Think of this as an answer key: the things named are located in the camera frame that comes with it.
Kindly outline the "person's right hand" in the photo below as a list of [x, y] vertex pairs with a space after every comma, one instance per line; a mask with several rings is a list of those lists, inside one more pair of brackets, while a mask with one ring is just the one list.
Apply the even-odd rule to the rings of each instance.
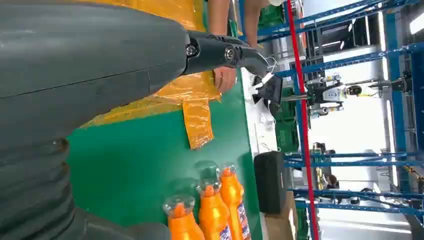
[[213, 70], [214, 86], [219, 93], [229, 91], [236, 84], [236, 69], [229, 67], [218, 67]]

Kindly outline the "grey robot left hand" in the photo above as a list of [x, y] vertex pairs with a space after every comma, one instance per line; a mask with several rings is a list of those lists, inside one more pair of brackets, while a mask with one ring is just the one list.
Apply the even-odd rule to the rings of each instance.
[[234, 37], [144, 11], [72, 0], [0, 3], [0, 237], [168, 240], [162, 223], [124, 228], [76, 208], [67, 137], [174, 79], [219, 67], [264, 77]]

